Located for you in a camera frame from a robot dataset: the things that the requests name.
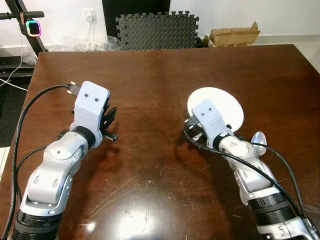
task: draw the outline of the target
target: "cardboard box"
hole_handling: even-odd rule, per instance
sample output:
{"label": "cardboard box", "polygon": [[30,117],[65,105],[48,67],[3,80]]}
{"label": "cardboard box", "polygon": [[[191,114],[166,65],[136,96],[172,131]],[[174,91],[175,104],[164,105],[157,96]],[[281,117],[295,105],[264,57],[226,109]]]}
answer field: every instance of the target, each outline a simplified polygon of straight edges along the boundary
{"label": "cardboard box", "polygon": [[212,29],[209,39],[215,47],[250,45],[259,35],[256,22],[251,27]]}

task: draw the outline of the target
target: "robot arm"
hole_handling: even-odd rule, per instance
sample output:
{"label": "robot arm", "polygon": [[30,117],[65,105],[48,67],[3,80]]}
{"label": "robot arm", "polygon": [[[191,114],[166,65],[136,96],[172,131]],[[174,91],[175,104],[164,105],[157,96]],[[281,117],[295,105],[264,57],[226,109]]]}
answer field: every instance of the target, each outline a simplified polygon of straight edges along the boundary
{"label": "robot arm", "polygon": [[76,95],[74,122],[70,131],[46,147],[43,161],[30,176],[15,222],[13,240],[57,237],[66,208],[73,176],[90,148],[98,147],[103,136],[117,136],[105,129],[115,118],[116,108],[109,107],[110,92],[92,82],[72,83],[69,93]]}
{"label": "robot arm", "polygon": [[[186,126],[192,128],[200,124],[207,136],[208,148],[241,158],[275,180],[268,166],[259,160],[259,155],[265,151],[259,151],[251,143],[234,136],[210,100],[195,106],[192,114]],[[320,239],[309,220],[296,216],[285,196],[266,178],[232,158],[224,158],[233,170],[242,203],[252,209],[258,223],[257,230],[265,239],[288,240],[297,236],[307,240]]]}

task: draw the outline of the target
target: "electrical outlet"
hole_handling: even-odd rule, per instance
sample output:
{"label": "electrical outlet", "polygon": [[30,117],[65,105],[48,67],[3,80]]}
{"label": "electrical outlet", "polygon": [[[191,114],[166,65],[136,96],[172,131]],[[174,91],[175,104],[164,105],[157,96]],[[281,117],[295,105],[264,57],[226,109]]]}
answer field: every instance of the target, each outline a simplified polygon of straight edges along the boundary
{"label": "electrical outlet", "polygon": [[84,19],[88,22],[96,20],[95,10],[93,8],[83,9]]}

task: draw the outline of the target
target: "brown table surface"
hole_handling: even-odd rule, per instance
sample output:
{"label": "brown table surface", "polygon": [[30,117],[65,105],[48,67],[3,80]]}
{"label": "brown table surface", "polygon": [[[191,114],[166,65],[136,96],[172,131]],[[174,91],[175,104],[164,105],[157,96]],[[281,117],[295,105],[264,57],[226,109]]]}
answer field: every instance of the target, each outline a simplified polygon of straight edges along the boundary
{"label": "brown table surface", "polygon": [[[216,87],[242,105],[238,131],[247,140],[263,131],[295,172],[307,214],[320,226],[320,75],[293,45],[182,50],[41,53],[26,102],[40,90],[91,81],[117,106],[111,132],[82,160],[59,228],[62,240],[259,239],[233,172],[220,156],[198,151],[183,135],[187,99]],[[19,159],[50,143],[73,121],[76,98],[55,89],[25,118]],[[294,196],[287,169],[261,159]],[[22,191],[42,161],[38,152],[19,174]],[[10,205],[9,156],[0,183],[0,229]]]}

